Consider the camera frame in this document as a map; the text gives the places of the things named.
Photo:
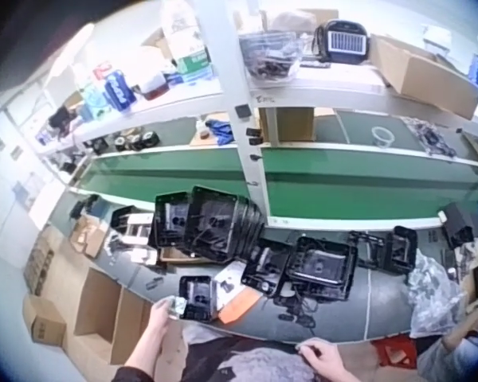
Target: white ring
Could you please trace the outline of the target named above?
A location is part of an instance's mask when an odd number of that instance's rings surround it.
[[[379,135],[379,133],[385,134],[387,135],[387,137],[383,138],[382,136]],[[393,135],[393,133],[389,131],[388,129],[386,129],[385,127],[380,127],[380,126],[372,127],[372,135],[374,136],[376,140],[377,146],[382,148],[390,147],[395,140],[395,136]]]

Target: clear plastic bag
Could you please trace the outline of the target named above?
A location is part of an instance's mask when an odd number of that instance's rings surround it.
[[[239,36],[245,67],[254,80],[285,82],[295,77],[304,40],[296,32],[259,32]]]
[[[269,23],[269,30],[313,33],[317,28],[314,14],[302,10],[289,10],[278,14]]]
[[[465,291],[448,279],[446,270],[435,259],[419,250],[408,289],[413,306],[411,338],[445,334],[465,316]]]

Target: orange paper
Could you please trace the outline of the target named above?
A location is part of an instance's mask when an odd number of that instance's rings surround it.
[[[252,288],[246,287],[240,294],[233,298],[223,309],[220,310],[218,317],[224,324],[229,324],[241,318],[258,300],[262,293]]]

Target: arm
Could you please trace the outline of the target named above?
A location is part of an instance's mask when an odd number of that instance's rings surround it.
[[[161,353],[163,337],[167,332],[169,305],[169,301],[164,299],[152,306],[147,328],[143,331],[142,337],[124,367],[117,370],[114,382],[154,380],[156,361]]]
[[[312,338],[303,342],[298,350],[310,366],[330,382],[360,382],[343,366],[338,346],[319,338]]]
[[[455,350],[466,334],[478,327],[478,306],[466,317],[466,319],[455,326],[453,330],[442,337],[442,344],[446,350],[452,352]]]

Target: human hand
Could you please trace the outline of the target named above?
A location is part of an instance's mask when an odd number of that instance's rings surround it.
[[[320,376],[333,382],[357,380],[343,367],[337,345],[319,338],[312,338],[299,345],[298,350]]]
[[[169,306],[170,299],[164,298],[152,304],[151,307],[151,315],[149,316],[147,328],[154,333],[159,333],[161,337],[167,332]]]

